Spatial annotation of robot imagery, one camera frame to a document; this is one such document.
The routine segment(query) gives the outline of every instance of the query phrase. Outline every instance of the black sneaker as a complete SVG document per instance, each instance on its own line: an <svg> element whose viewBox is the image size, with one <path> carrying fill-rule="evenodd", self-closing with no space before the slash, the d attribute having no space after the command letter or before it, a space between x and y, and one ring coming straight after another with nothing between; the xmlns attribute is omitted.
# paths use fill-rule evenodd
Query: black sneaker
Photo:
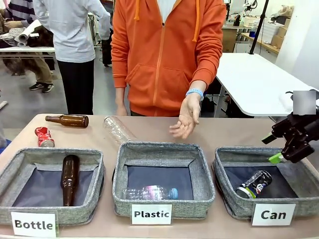
<svg viewBox="0 0 319 239"><path fill-rule="evenodd" d="M48 92L52 91L53 88L54 88L53 84L45 84L43 89L42 89L42 93L48 93Z"/></svg>
<svg viewBox="0 0 319 239"><path fill-rule="evenodd" d="M43 83L37 82L33 86L29 87L29 90L36 91L36 90L42 89L43 87L44 87Z"/></svg>

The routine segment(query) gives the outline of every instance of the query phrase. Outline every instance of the blue bottle cap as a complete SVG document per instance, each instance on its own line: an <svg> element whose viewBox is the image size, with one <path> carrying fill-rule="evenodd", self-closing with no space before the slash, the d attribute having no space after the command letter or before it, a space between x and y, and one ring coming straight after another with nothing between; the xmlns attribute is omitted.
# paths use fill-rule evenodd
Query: blue bottle cap
<svg viewBox="0 0 319 239"><path fill-rule="evenodd" d="M178 191L176 188L172 188L169 191L169 198L171 200L177 200L178 199Z"/></svg>

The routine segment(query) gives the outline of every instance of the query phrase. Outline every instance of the person's left hand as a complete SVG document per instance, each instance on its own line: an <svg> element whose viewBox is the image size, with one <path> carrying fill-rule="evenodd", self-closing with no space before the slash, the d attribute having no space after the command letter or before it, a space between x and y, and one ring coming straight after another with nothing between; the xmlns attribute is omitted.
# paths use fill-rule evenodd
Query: person's left hand
<svg viewBox="0 0 319 239"><path fill-rule="evenodd" d="M186 96L181 103L178 122L169 127L169 132L174 137L186 139L199 124L198 118L200 113L200 95L192 93Z"/></svg>
<svg viewBox="0 0 319 239"><path fill-rule="evenodd" d="M8 21L4 23L4 26L6 26L9 29L23 27L21 21Z"/></svg>

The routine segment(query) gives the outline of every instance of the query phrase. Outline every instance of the dark bin lining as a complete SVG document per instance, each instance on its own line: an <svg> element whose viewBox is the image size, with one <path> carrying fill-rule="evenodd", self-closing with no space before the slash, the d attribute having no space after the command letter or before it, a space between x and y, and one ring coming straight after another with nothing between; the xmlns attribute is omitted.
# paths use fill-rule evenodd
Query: dark bin lining
<svg viewBox="0 0 319 239"><path fill-rule="evenodd" d="M126 166L128 169L128 188L160 185L168 189L176 188L179 200L193 200L188 167Z"/></svg>
<svg viewBox="0 0 319 239"><path fill-rule="evenodd" d="M61 173L61 171L42 171L35 168L13 207L62 207ZM75 206L83 205L92 176L93 171L80 171Z"/></svg>
<svg viewBox="0 0 319 239"><path fill-rule="evenodd" d="M272 175L273 182L261 192L258 198L298 198L276 166L224 167L224 169L234 190L257 170L266 170Z"/></svg>

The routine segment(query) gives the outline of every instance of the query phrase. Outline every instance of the beer bottle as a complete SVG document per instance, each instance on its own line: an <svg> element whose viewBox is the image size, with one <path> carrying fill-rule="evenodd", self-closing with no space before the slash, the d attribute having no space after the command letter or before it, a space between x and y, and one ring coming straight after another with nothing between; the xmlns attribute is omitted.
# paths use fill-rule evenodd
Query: beer bottle
<svg viewBox="0 0 319 239"><path fill-rule="evenodd" d="M76 155L68 155L63 160L61 188L63 191L63 206L74 204L74 197L79 184L80 159Z"/></svg>
<svg viewBox="0 0 319 239"><path fill-rule="evenodd" d="M60 123L69 127L86 128L89 125L89 118L87 116L78 115L46 116L45 121Z"/></svg>

